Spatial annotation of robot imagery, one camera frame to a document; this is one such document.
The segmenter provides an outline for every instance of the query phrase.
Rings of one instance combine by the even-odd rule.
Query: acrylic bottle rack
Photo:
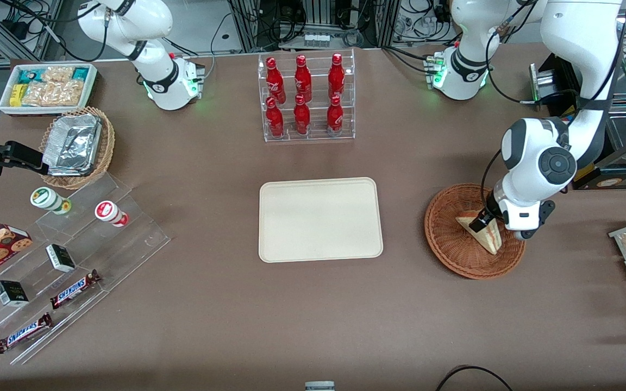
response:
[[[130,191],[105,173],[69,197],[69,213],[58,216],[48,212],[27,228],[33,245],[22,257],[0,267],[0,280],[20,282],[30,302],[18,308],[0,302],[0,339],[40,319],[45,312],[50,313],[54,326],[15,345],[2,354],[3,359],[10,364],[28,361],[170,241],[134,202]],[[129,223],[117,228],[98,220],[94,208],[102,200],[117,204],[129,215]],[[67,248],[76,264],[73,272],[63,273],[52,267],[45,251],[50,243]],[[51,297],[94,269],[102,278],[99,282],[52,309]]]
[[[345,114],[342,117],[342,131],[339,136],[328,135],[328,107],[330,107],[330,97],[328,96],[328,72],[332,65],[333,53],[342,55],[342,67],[345,69],[345,92],[341,96],[341,107]],[[293,75],[296,73],[296,58],[290,54],[261,54],[258,58],[258,85],[260,89],[260,111],[262,112],[262,128],[266,142],[286,142],[286,141],[336,141],[340,139],[354,138],[356,134],[355,122],[355,63],[353,50],[338,51],[313,51],[305,52],[306,64],[311,72],[313,86],[313,99],[308,102],[311,113],[311,126],[308,135],[301,136],[295,128],[293,119],[293,108],[296,106],[294,97],[296,96],[296,84]],[[281,114],[284,116],[284,137],[274,138],[269,131],[265,111],[267,106],[265,99],[269,96],[267,89],[267,67],[265,60],[274,57],[277,60],[277,68],[284,77],[284,90],[286,92],[286,102],[279,106]]]

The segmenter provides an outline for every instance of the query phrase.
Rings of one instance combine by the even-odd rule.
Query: red bottle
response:
[[[270,128],[270,133],[274,138],[283,138],[284,118],[281,116],[281,111],[277,107],[277,102],[273,97],[267,97],[265,102],[267,104],[265,116],[267,117],[267,125]]]
[[[296,96],[296,107],[293,108],[293,117],[296,120],[296,131],[298,134],[301,136],[307,135],[311,126],[311,111],[306,106],[303,94]]]
[[[345,69],[342,67],[342,55],[333,54],[333,66],[328,73],[328,96],[341,96],[345,91]]]
[[[313,84],[311,82],[311,71],[306,66],[306,56],[301,54],[296,57],[296,74],[293,75],[296,81],[296,93],[302,94],[306,102],[313,99]]]
[[[328,134],[330,137],[337,137],[342,132],[342,116],[345,114],[340,106],[340,96],[330,98],[328,107]]]
[[[286,93],[284,92],[284,78],[277,69],[277,62],[274,57],[269,57],[265,63],[267,64],[267,89],[270,96],[277,100],[278,104],[286,102]]]

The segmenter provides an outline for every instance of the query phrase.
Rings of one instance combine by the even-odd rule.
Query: white cylindrical container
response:
[[[72,210],[72,202],[57,194],[49,187],[39,187],[30,194],[30,203],[35,207],[52,211],[55,215],[64,215]]]
[[[122,227],[129,221],[129,216],[115,205],[112,201],[103,201],[99,203],[95,210],[96,217],[99,220],[107,221],[115,227]]]

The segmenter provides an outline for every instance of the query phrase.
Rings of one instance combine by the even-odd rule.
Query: wicker basket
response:
[[[519,263],[526,248],[524,241],[497,221],[502,247],[497,255],[492,255],[455,221],[460,212],[481,209],[480,186],[460,184],[440,191],[424,216],[424,233],[436,257],[450,270],[476,280],[508,273]]]
[[[100,117],[103,121],[100,141],[98,142],[98,152],[96,153],[95,168],[93,169],[93,172],[88,176],[41,175],[42,180],[50,186],[62,187],[68,190],[76,190],[108,170],[108,166],[110,165],[110,161],[112,159],[112,149],[115,146],[115,131],[112,129],[112,124],[108,120],[108,117],[105,116],[102,111],[95,109],[94,107],[84,107],[80,110],[74,110],[68,113],[64,113],[62,114],[62,116],[80,116],[82,114],[94,114],[94,116]],[[50,136],[51,130],[52,124],[47,127],[47,131],[45,131],[45,136],[42,137],[42,143],[40,143],[40,148],[38,148],[39,151],[45,151],[47,138]]]

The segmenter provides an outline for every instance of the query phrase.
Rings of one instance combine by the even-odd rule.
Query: brown table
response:
[[[92,104],[117,132],[111,172],[174,239],[28,364],[0,357],[0,389],[433,389],[458,364],[515,389],[626,389],[626,270],[606,235],[626,226],[626,191],[557,195],[515,270],[455,275],[424,238],[429,200],[479,181],[504,130],[542,114],[489,86],[454,102],[380,50],[356,55],[357,138],[310,146],[262,140],[256,55],[219,57],[204,99],[176,112],[147,99],[129,62],[98,62]],[[525,97],[527,65],[546,55],[504,45],[494,77]],[[2,116],[0,141],[37,146],[49,122]],[[487,183],[503,174],[495,165]],[[263,183],[348,176],[378,184],[380,257],[258,258]],[[41,184],[5,170],[0,222],[42,215],[28,203]],[[501,387],[462,372],[445,389],[467,384]]]

